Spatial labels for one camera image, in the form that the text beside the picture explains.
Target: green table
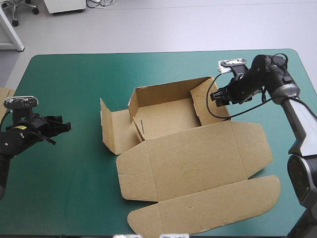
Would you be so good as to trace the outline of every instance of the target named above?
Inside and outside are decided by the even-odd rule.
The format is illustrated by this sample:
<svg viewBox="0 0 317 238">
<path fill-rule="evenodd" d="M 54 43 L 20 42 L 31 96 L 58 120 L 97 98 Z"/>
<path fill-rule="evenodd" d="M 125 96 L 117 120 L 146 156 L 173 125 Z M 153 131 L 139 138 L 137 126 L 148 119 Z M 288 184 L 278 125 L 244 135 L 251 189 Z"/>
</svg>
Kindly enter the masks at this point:
<svg viewBox="0 0 317 238">
<path fill-rule="evenodd" d="M 138 54 L 41 55 L 32 58 L 16 96 L 34 95 L 42 115 L 62 115 L 72 130 L 41 142 L 12 159 L 5 198 L 0 201 L 0 234 L 128 234 L 130 211 L 150 205 L 121 197 L 115 158 L 102 143 L 99 98 L 110 109 L 127 108 L 135 87 L 216 76 L 219 60 L 285 53 L 301 98 L 317 111 L 316 94 L 293 50 L 177 52 Z M 228 83 L 224 75 L 218 85 Z M 260 102 L 229 106 L 231 114 Z M 287 151 L 294 142 L 281 107 L 269 103 L 235 120 L 261 123 L 274 162 L 256 176 L 277 175 L 282 192 L 268 213 L 204 232 L 202 235 L 287 234 L 303 212 L 288 178 Z"/>
</svg>

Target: chair leg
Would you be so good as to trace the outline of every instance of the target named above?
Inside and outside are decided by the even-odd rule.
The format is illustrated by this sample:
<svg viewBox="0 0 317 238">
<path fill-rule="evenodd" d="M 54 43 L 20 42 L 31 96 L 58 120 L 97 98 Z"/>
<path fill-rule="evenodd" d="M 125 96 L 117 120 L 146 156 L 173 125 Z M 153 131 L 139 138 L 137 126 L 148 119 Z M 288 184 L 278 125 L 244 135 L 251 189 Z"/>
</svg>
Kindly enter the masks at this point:
<svg viewBox="0 0 317 238">
<path fill-rule="evenodd" d="M 30 8 L 38 8 L 37 6 L 30 5 L 30 4 L 17 4 L 17 6 L 27 6 L 27 7 L 30 7 Z"/>
<path fill-rule="evenodd" d="M 12 16 L 13 16 L 13 20 L 17 21 L 17 19 L 16 19 L 16 5 L 12 6 Z"/>
<path fill-rule="evenodd" d="M 8 9 L 8 8 L 11 8 L 12 6 L 6 6 L 6 7 L 4 7 L 4 8 L 2 8 L 2 10 L 6 10 L 6 9 Z"/>
</svg>

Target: gray floor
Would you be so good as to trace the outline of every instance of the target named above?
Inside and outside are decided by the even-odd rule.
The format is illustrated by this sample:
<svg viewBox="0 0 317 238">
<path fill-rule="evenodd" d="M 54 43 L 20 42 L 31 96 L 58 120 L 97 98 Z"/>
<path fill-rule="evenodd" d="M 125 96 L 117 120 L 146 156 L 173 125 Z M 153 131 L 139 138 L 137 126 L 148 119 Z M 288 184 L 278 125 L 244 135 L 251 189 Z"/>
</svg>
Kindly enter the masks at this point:
<svg viewBox="0 0 317 238">
<path fill-rule="evenodd" d="M 10 88 L 38 54 L 291 48 L 317 89 L 317 1 L 117 0 L 105 10 L 61 15 L 33 2 L 39 15 L 21 10 L 18 16 L 15 30 L 26 49 L 6 83 Z"/>
<path fill-rule="evenodd" d="M 0 87 L 5 87 L 19 55 L 18 51 L 0 51 Z"/>
</svg>

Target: cardboard box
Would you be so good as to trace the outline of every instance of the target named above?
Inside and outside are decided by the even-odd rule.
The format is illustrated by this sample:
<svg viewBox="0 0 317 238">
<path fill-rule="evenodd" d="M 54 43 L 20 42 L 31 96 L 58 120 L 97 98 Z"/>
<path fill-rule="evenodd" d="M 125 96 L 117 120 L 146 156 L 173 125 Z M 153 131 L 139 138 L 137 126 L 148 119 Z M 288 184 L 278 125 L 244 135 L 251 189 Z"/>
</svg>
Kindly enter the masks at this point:
<svg viewBox="0 0 317 238">
<path fill-rule="evenodd" d="M 136 88 L 128 109 L 117 112 L 111 112 L 101 99 L 104 144 L 119 155 L 145 139 L 222 121 L 206 110 L 204 91 L 211 80 L 203 77 Z M 218 115 L 229 115 L 226 107 L 217 108 L 211 100 L 210 107 Z"/>
<path fill-rule="evenodd" d="M 118 112 L 101 100 L 104 143 L 121 154 L 122 196 L 158 202 L 128 216 L 146 238 L 195 234 L 258 216 L 279 198 L 277 177 L 248 179 L 272 161 L 262 126 L 212 117 L 206 108 L 212 80 L 136 88 L 128 109 Z M 229 115 L 208 100 L 215 114 Z"/>
<path fill-rule="evenodd" d="M 7 97 L 12 97 L 15 93 L 15 90 L 9 88 L 0 88 L 0 118 L 3 118 L 6 108 L 3 103 Z"/>
</svg>

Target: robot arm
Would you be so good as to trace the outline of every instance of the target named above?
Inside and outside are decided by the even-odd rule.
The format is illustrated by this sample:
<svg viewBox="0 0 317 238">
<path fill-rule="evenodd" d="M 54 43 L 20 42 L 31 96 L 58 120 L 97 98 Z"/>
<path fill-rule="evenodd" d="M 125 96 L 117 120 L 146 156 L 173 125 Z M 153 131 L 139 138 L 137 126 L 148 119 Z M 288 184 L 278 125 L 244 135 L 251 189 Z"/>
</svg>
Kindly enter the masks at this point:
<svg viewBox="0 0 317 238">
<path fill-rule="evenodd" d="M 0 131 L 0 199 L 4 197 L 11 158 L 42 140 L 55 145 L 50 138 L 71 129 L 61 116 L 42 117 L 33 113 L 32 108 L 37 105 L 38 100 L 32 96 L 11 97 L 4 102 L 13 113 L 13 125 L 6 132 Z"/>
<path fill-rule="evenodd" d="M 211 93 L 217 106 L 244 103 L 267 91 L 281 105 L 296 141 L 289 150 L 288 173 L 305 213 L 288 237 L 317 237 L 317 118 L 299 99 L 300 89 L 287 71 L 287 56 L 258 55 L 248 69 L 245 60 L 219 62 L 220 71 L 233 72 L 230 83 Z"/>
</svg>

